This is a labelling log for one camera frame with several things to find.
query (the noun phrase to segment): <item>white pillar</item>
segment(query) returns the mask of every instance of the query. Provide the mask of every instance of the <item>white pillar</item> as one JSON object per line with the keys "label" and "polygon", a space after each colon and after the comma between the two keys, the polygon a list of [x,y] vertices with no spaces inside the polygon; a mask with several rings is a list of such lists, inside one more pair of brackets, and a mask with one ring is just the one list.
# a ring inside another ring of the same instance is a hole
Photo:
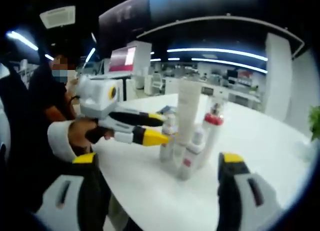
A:
{"label": "white pillar", "polygon": [[262,108],[266,115],[283,122],[290,103],[293,76],[290,43],[283,37],[268,33],[265,46],[268,73]]}

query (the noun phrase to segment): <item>white table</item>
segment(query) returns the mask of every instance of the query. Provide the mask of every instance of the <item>white table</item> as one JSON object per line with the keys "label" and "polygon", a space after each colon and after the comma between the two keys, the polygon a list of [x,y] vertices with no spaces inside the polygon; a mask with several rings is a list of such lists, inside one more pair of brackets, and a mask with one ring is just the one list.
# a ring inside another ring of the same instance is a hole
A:
{"label": "white table", "polygon": [[[206,106],[200,99],[196,122]],[[177,105],[177,94],[123,102],[121,105],[156,112]],[[303,190],[310,164],[297,158],[307,152],[308,139],[295,129],[249,108],[227,103],[225,123],[207,166],[190,180],[179,181],[159,161],[159,147],[114,140],[99,141],[94,150],[113,194],[144,231],[214,231],[219,220],[217,165],[220,152],[241,155],[251,172],[259,173],[276,190],[279,204],[288,208]]]}

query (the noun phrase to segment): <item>bottle cap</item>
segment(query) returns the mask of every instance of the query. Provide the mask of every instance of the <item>bottle cap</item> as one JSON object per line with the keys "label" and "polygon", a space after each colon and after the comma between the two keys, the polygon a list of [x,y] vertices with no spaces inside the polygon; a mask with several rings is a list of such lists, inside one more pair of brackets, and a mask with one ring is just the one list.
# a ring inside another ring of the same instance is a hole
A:
{"label": "bottle cap", "polygon": [[220,126],[224,123],[224,119],[222,115],[216,116],[211,113],[207,113],[204,116],[204,121],[208,122],[209,124],[217,125],[217,126]]}
{"label": "bottle cap", "polygon": [[204,135],[205,135],[204,129],[201,126],[198,126],[193,133],[192,143],[194,143],[195,145],[201,144]]}

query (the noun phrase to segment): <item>computer screen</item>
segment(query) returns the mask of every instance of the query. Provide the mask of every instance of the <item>computer screen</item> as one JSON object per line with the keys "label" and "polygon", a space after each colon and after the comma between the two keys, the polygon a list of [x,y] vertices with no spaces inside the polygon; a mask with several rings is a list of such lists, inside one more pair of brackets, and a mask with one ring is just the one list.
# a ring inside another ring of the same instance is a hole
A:
{"label": "computer screen", "polygon": [[123,47],[112,51],[109,72],[133,71],[136,48],[135,46]]}
{"label": "computer screen", "polygon": [[229,83],[234,85],[236,83],[236,80],[238,79],[238,71],[228,70],[226,75]]}

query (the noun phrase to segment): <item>white bottle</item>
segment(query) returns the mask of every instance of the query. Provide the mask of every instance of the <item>white bottle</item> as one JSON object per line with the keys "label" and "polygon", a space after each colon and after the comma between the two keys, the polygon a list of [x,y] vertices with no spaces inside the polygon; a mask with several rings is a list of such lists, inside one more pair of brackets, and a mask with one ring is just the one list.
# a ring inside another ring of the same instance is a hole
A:
{"label": "white bottle", "polygon": [[162,163],[173,159],[175,137],[178,131],[176,125],[176,117],[173,113],[167,115],[167,119],[164,121],[162,126],[162,134],[169,138],[168,143],[161,144],[160,146],[160,161]]}
{"label": "white bottle", "polygon": [[203,148],[203,152],[199,158],[198,168],[202,168],[205,166],[210,156],[214,150],[214,146],[219,137],[220,129],[224,123],[224,119],[222,115],[214,115],[212,113],[207,113],[204,117],[202,127],[207,133],[207,138],[205,142],[205,146]]}
{"label": "white bottle", "polygon": [[192,173],[198,167],[200,154],[205,147],[204,136],[205,132],[202,127],[198,127],[194,131],[192,140],[185,149],[183,161],[178,171],[179,179],[190,179]]}

